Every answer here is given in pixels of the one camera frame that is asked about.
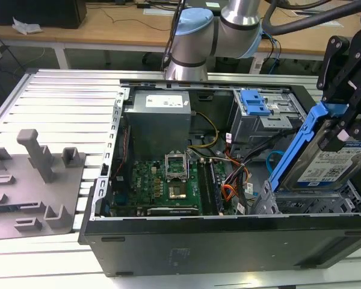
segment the floor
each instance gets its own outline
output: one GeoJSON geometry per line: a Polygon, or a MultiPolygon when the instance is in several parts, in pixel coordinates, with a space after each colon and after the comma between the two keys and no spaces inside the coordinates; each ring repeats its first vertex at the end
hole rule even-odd
{"type": "MultiPolygon", "coordinates": [[[[0,59],[0,106],[11,93],[18,80],[23,75],[21,69],[6,48],[0,59]]],[[[37,67],[45,69],[58,69],[55,52],[49,48],[10,47],[10,51],[26,68],[37,67]]],[[[161,54],[152,53],[142,63],[143,52],[111,51],[111,64],[106,65],[103,51],[68,49],[67,57],[72,69],[111,69],[111,70],[159,70],[161,54]]],[[[235,61],[231,59],[209,58],[207,61],[209,72],[248,73],[252,58],[235,61]]],[[[274,60],[270,59],[264,64],[261,73],[268,73],[274,60]]],[[[312,61],[282,60],[274,74],[285,75],[313,75],[310,71],[312,61]]]]}

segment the blue cable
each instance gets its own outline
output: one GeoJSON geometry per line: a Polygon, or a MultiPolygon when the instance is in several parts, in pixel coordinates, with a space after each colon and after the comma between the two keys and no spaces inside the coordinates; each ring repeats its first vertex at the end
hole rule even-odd
{"type": "MultiPolygon", "coordinates": [[[[265,34],[267,37],[269,37],[269,39],[274,43],[274,45],[275,45],[276,47],[278,47],[278,46],[277,46],[277,42],[275,41],[275,39],[274,39],[270,34],[266,33],[265,31],[264,31],[264,34],[265,34]]],[[[279,54],[278,54],[278,56],[276,57],[276,59],[274,60],[274,63],[273,63],[273,65],[271,66],[271,68],[270,68],[270,70],[269,70],[269,74],[272,74],[272,72],[273,72],[274,69],[276,68],[276,65],[277,65],[277,62],[278,62],[280,56],[281,56],[281,48],[279,49],[279,54]]]]}
{"type": "Polygon", "coordinates": [[[270,164],[270,158],[272,154],[279,154],[279,155],[283,155],[285,152],[283,151],[271,151],[270,154],[267,156],[266,158],[266,168],[269,171],[269,173],[271,174],[273,172],[273,169],[271,168],[271,164],[270,164]]]}

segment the orange wire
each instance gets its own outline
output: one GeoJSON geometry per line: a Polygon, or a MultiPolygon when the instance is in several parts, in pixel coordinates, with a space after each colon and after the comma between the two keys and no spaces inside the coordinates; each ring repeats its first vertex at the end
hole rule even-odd
{"type": "Polygon", "coordinates": [[[231,200],[231,198],[234,197],[234,194],[236,196],[238,196],[238,193],[236,192],[236,190],[229,184],[225,184],[225,185],[222,186],[222,193],[223,193],[223,196],[224,196],[224,199],[225,199],[226,202],[231,200]],[[230,195],[226,194],[225,188],[228,188],[229,190],[231,190],[230,195]]]}
{"type": "MultiPolygon", "coordinates": [[[[235,163],[237,166],[240,166],[241,164],[239,163],[239,162],[237,162],[236,160],[234,160],[233,158],[231,158],[230,156],[229,156],[229,153],[226,151],[225,153],[224,153],[226,156],[227,156],[227,158],[229,159],[229,160],[231,160],[233,163],[235,163]]],[[[246,167],[243,167],[243,170],[245,171],[245,173],[246,173],[246,180],[245,180],[245,182],[247,182],[248,181],[248,175],[249,175],[249,173],[248,173],[248,170],[246,169],[246,167]]]]}

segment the motherboard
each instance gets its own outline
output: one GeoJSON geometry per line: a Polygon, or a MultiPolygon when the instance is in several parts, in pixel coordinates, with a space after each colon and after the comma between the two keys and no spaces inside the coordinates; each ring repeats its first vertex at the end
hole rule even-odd
{"type": "Polygon", "coordinates": [[[181,158],[169,158],[167,166],[165,162],[134,162],[130,190],[114,192],[115,216],[202,216],[231,209],[223,206],[219,189],[226,177],[222,161],[188,159],[185,167],[181,158]],[[171,178],[171,173],[182,176],[182,172],[185,179],[171,178]]]}

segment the black box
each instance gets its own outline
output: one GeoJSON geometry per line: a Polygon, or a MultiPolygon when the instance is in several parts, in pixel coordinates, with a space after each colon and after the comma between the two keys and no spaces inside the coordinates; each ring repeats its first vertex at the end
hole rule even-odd
{"type": "MultiPolygon", "coordinates": [[[[306,89],[290,89],[308,113],[315,102],[306,89]]],[[[91,246],[107,277],[324,269],[361,248],[361,216],[352,215],[92,220],[99,182],[88,196],[79,243],[91,246]]],[[[351,183],[361,195],[361,170],[351,183]]],[[[98,203],[100,210],[108,206],[98,203]]]]}
{"type": "Polygon", "coordinates": [[[42,28],[78,28],[86,14],[84,0],[0,0],[0,25],[12,25],[14,17],[42,28]]]}

